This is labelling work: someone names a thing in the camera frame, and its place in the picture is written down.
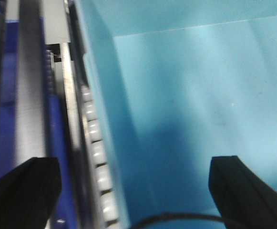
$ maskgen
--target blue plastic bin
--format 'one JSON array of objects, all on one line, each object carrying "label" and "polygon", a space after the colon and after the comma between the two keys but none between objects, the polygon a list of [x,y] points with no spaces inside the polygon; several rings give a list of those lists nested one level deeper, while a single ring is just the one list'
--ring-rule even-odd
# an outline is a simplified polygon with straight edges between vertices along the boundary
[{"label": "blue plastic bin", "polygon": [[238,155],[277,190],[277,0],[76,3],[124,228],[167,211],[218,214],[212,156]]}]

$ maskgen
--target wire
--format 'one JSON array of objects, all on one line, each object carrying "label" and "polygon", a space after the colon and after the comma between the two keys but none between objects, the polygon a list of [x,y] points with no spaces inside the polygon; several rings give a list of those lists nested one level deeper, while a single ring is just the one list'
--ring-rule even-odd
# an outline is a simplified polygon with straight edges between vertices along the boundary
[{"label": "wire", "polygon": [[247,227],[243,226],[242,224],[233,221],[231,219],[222,218],[219,216],[214,215],[206,215],[206,214],[198,214],[198,213],[161,213],[158,215],[153,215],[143,219],[142,221],[138,222],[137,224],[131,226],[129,229],[142,229],[146,226],[151,224],[155,224],[162,221],[172,221],[177,219],[201,219],[201,220],[209,220],[209,221],[216,221],[221,223],[226,223],[231,226],[233,229],[248,229]]}]

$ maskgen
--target black cable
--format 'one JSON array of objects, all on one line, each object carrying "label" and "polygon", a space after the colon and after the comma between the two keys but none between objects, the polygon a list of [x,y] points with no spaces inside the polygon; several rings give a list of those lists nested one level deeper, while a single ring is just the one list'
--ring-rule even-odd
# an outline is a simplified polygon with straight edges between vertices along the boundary
[{"label": "black cable", "polygon": [[198,214],[198,213],[161,213],[158,215],[153,215],[143,219],[142,221],[138,222],[137,224],[131,226],[129,229],[142,229],[146,226],[149,226],[154,223],[162,222],[162,221],[171,221],[177,219],[201,219],[201,220],[209,220],[209,221],[216,221],[221,223],[226,223],[229,226],[233,227],[233,229],[248,229],[247,227],[243,226],[242,224],[233,221],[231,219],[222,218],[219,216],[214,215],[206,215],[206,214]]}]

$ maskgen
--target white roller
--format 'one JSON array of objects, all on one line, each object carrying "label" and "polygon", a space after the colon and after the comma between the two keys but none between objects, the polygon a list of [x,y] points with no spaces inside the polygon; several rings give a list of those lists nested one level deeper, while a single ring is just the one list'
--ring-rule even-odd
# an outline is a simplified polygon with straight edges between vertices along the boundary
[{"label": "white roller", "polygon": [[97,119],[96,108],[92,101],[84,103],[84,109],[88,121]]},{"label": "white roller", "polygon": [[92,142],[100,141],[102,139],[100,133],[100,127],[98,120],[93,120],[88,122],[89,134]]},{"label": "white roller", "polygon": [[82,98],[84,102],[92,101],[92,94],[87,86],[81,86]]},{"label": "white roller", "polygon": [[103,146],[103,141],[92,143],[92,156],[96,165],[106,162],[106,154]]},{"label": "white roller", "polygon": [[100,191],[109,190],[113,187],[108,165],[96,168],[97,183]]},{"label": "white roller", "polygon": [[103,208],[103,216],[106,221],[115,220],[118,218],[117,205],[113,192],[102,195],[101,204]]}]

